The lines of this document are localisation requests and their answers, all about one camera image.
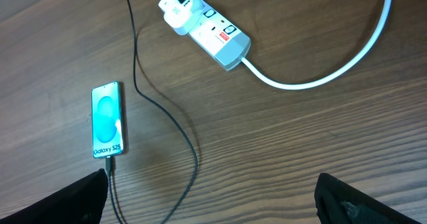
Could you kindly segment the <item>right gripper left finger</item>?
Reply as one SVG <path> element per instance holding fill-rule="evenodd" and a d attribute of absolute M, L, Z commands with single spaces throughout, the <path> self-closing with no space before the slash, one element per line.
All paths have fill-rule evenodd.
<path fill-rule="evenodd" d="M 107 199 L 104 169 L 64 187 L 50 196 L 1 218 L 3 224 L 98 224 Z"/>

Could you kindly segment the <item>Galaxy smartphone teal screen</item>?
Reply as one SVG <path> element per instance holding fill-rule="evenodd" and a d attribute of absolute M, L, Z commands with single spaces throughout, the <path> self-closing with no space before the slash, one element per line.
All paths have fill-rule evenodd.
<path fill-rule="evenodd" d="M 118 81 L 91 91 L 92 155 L 96 159 L 120 155 L 125 150 L 121 89 Z"/>

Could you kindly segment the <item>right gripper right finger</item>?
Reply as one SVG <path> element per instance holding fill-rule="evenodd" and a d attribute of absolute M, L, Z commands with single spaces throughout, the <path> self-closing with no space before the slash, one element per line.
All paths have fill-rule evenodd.
<path fill-rule="evenodd" d="M 321 224 L 420 224 L 327 173 L 314 192 Z"/>

